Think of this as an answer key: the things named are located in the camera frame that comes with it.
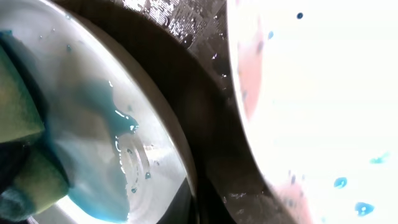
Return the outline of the white plate with red rim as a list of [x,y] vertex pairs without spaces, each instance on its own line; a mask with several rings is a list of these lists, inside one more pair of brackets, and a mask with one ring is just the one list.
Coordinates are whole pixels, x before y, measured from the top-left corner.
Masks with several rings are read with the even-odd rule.
[[397,0],[228,1],[251,154],[297,223],[397,222]]

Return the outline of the green scouring sponge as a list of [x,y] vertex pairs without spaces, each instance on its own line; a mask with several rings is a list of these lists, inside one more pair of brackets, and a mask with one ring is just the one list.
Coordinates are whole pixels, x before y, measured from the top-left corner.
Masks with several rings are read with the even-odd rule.
[[45,102],[24,59],[29,51],[1,31],[1,221],[24,222],[66,196],[68,178],[45,140]]

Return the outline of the white plate with blue smear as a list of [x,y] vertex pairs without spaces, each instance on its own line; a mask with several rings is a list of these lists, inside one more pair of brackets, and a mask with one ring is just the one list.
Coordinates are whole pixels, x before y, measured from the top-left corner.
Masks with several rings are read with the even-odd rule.
[[50,1],[2,1],[45,102],[45,140],[68,181],[34,223],[197,223],[190,148],[146,71]]

